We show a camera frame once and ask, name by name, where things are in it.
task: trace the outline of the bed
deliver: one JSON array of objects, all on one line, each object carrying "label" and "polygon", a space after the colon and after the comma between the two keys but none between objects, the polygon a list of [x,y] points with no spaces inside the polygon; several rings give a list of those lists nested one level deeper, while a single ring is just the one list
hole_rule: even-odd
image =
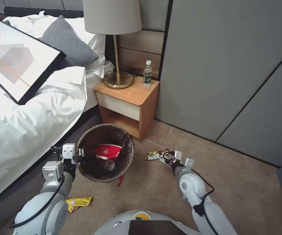
[{"label": "bed", "polygon": [[114,55],[112,38],[85,32],[83,12],[13,7],[4,11],[8,16],[4,20],[35,38],[42,37],[63,15],[98,59],[86,68],[54,72],[23,106],[15,104],[0,88],[0,106],[6,107],[6,111],[0,110],[0,222],[42,187],[41,168],[56,157],[51,155],[50,146],[77,142],[82,133],[100,123],[93,87],[114,69],[114,57],[108,56]]}]

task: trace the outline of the lamp shade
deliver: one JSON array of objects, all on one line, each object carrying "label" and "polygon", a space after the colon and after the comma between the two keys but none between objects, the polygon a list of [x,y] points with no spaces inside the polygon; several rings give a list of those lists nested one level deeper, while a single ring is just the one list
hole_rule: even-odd
[{"label": "lamp shade", "polygon": [[83,0],[85,30],[127,34],[142,29],[139,0]]}]

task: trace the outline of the picture frame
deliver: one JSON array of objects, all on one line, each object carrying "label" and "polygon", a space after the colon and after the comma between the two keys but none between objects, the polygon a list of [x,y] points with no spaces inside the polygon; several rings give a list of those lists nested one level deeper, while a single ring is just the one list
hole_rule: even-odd
[{"label": "picture frame", "polygon": [[0,21],[0,87],[19,105],[29,101],[66,55]]}]

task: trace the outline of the white duvet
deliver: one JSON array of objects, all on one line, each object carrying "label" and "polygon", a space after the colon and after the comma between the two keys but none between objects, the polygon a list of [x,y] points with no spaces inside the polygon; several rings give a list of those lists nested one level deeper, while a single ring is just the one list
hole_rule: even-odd
[{"label": "white duvet", "polygon": [[54,72],[25,105],[0,88],[0,193],[63,137],[86,101],[83,67]]}]

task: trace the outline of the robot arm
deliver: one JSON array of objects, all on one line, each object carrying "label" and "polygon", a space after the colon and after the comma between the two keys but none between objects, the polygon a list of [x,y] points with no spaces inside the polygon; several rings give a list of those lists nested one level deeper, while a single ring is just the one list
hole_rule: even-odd
[{"label": "robot arm", "polygon": [[62,161],[47,162],[42,168],[45,183],[40,194],[28,201],[17,214],[11,225],[15,228],[13,234],[59,233],[68,214],[66,199],[75,178],[76,144],[65,144],[60,150]]},{"label": "robot arm", "polygon": [[175,158],[167,160],[178,177],[183,198],[192,207],[194,221],[202,235],[237,235],[222,209],[206,193],[205,180],[194,171],[194,160],[181,161],[181,152],[175,151]]}]

